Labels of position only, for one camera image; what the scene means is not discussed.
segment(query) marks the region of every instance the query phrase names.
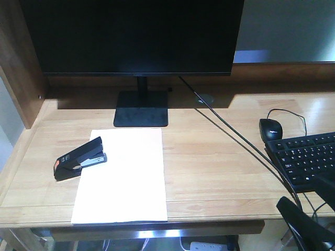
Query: power strip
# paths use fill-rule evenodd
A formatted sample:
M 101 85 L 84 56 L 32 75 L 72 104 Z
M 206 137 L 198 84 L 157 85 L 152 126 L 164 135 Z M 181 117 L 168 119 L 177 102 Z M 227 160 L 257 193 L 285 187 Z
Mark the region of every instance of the power strip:
M 204 242 L 191 242 L 189 251 L 228 251 L 227 245 L 204 243 Z

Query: black stapler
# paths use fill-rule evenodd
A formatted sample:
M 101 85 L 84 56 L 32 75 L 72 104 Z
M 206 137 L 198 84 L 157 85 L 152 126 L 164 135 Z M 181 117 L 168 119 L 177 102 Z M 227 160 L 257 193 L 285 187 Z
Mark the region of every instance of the black stapler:
M 97 137 L 59 157 L 54 164 L 53 175 L 57 181 L 70 179 L 80 176 L 84 167 L 106 161 L 101 137 Z

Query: monitor stand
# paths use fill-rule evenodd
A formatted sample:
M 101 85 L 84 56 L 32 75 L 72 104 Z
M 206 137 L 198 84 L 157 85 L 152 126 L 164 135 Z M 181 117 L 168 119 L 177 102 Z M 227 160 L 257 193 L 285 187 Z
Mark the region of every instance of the monitor stand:
M 115 127 L 166 127 L 168 93 L 149 92 L 147 77 L 137 77 L 138 91 L 119 93 L 114 116 Z

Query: white paper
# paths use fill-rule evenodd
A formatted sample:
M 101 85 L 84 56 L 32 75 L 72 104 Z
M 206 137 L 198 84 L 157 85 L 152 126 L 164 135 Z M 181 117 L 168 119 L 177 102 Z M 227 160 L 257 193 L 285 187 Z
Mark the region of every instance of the white paper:
M 167 221 L 161 129 L 93 130 L 107 162 L 83 168 L 72 224 Z

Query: black monitor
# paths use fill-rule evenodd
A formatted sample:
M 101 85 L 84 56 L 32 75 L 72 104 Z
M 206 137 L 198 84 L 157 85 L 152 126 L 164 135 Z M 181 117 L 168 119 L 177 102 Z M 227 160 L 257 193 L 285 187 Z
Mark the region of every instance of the black monitor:
M 20 0 L 48 76 L 133 76 L 114 125 L 163 127 L 168 95 L 147 77 L 230 75 L 244 0 Z

